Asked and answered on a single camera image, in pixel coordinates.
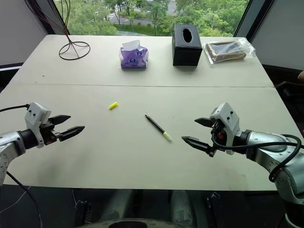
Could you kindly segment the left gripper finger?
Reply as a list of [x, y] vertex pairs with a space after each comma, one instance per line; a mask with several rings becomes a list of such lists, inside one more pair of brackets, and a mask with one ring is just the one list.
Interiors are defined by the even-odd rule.
[[85, 126], [75, 126], [59, 134], [59, 141], [70, 139], [84, 130]]
[[52, 124], [61, 124], [63, 122], [65, 122], [66, 120], [68, 120], [71, 116], [69, 115], [57, 115], [57, 116], [53, 116], [50, 117], [48, 119], [49, 122], [51, 122]]

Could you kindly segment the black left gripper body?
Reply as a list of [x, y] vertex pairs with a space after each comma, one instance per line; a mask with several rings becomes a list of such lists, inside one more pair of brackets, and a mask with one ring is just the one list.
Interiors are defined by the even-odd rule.
[[48, 119], [46, 123], [42, 123], [39, 126], [44, 145], [49, 145], [57, 141], [60, 133], [54, 130], [56, 124], [54, 119]]

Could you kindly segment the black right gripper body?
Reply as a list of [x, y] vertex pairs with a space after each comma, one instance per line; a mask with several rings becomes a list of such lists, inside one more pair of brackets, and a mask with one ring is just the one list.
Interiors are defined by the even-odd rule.
[[216, 146], [214, 141], [217, 142], [217, 144], [226, 145], [226, 132], [224, 131], [224, 124], [221, 120], [217, 120], [211, 130], [211, 140], [213, 141], [213, 147], [220, 150], [225, 151], [225, 149], [220, 148]]

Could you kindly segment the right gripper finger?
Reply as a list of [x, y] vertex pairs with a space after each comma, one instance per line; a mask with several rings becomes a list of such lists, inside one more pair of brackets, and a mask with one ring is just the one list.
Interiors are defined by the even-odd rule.
[[201, 142], [199, 139], [191, 136], [182, 136], [181, 138], [185, 143], [187, 143], [191, 147], [205, 152], [209, 157], [214, 157], [215, 152], [217, 150], [215, 147], [211, 147], [207, 143]]
[[211, 119], [205, 118], [205, 117], [195, 119], [194, 122], [196, 122], [202, 126], [208, 127], [208, 128], [212, 128], [214, 125], [214, 123]]

